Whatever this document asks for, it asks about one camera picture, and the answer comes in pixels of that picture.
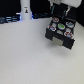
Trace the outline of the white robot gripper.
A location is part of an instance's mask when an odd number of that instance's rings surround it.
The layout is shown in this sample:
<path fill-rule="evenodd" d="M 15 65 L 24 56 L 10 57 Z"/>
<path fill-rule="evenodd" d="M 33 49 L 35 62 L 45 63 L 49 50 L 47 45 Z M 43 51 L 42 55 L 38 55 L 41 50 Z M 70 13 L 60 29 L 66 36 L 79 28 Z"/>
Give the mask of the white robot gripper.
<path fill-rule="evenodd" d="M 75 20 L 76 9 L 82 0 L 48 0 L 52 5 L 52 16 Z"/>

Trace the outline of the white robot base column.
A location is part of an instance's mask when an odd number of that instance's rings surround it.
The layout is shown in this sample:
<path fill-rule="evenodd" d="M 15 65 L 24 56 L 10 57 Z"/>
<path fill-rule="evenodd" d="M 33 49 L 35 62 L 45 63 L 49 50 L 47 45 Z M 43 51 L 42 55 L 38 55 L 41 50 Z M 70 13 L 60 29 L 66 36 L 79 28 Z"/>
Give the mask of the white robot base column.
<path fill-rule="evenodd" d="M 32 12 L 30 9 L 30 0 L 20 0 L 21 1 L 21 19 L 31 20 Z"/>

